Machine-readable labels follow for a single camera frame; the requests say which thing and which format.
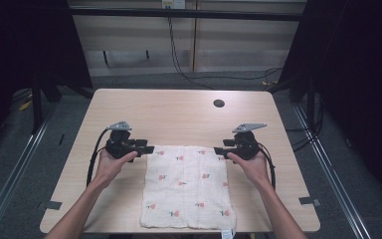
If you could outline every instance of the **black metal rail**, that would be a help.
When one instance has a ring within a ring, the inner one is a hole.
[[[62,14],[83,16],[128,16],[128,17],[171,17],[171,18],[208,18],[208,19],[241,19],[291,21],[302,20],[303,15],[297,13],[265,13],[265,12],[236,12],[209,11],[189,9],[156,9],[156,8],[101,8],[101,7],[19,7],[13,9],[23,14]]]

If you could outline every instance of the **wooden table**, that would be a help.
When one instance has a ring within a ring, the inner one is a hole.
[[[222,100],[222,108],[214,106]],[[86,187],[89,162],[100,133],[110,124],[126,120],[130,138],[148,139],[149,145],[223,146],[242,122],[265,122],[254,130],[270,151],[277,175],[277,193],[303,231],[316,231],[319,221],[312,204],[301,205],[308,192],[287,139],[281,117],[269,93],[233,91],[98,90],[87,111],[52,197],[62,202],[48,209],[41,230],[49,232],[73,206]],[[103,137],[104,146],[109,132]],[[272,231],[262,199],[239,165],[227,161],[232,206],[238,232]],[[128,163],[97,201],[86,232],[196,233],[194,229],[147,229],[139,225],[146,156]]]

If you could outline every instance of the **human arm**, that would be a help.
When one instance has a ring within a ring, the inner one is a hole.
[[[277,238],[306,238],[293,217],[273,189],[267,171],[267,159],[259,152],[250,160],[243,160],[232,152],[228,157],[238,163],[259,191]]]
[[[103,149],[100,153],[95,178],[46,238],[79,238],[100,194],[120,173],[123,165],[136,156],[137,152],[133,151],[120,159],[115,159]]]

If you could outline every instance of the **printed pattern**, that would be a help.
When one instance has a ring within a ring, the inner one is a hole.
[[[201,146],[156,146],[154,151],[147,156],[142,227],[236,227],[223,156]]]

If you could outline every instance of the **black curtain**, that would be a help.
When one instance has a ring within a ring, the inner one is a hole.
[[[17,11],[27,6],[68,7],[68,3],[0,1],[0,125],[12,95],[31,88],[35,75],[44,79],[44,86],[92,87],[73,17]]]
[[[280,83],[289,82],[290,97],[299,101],[312,79],[382,183],[382,1],[311,0],[304,15]]]

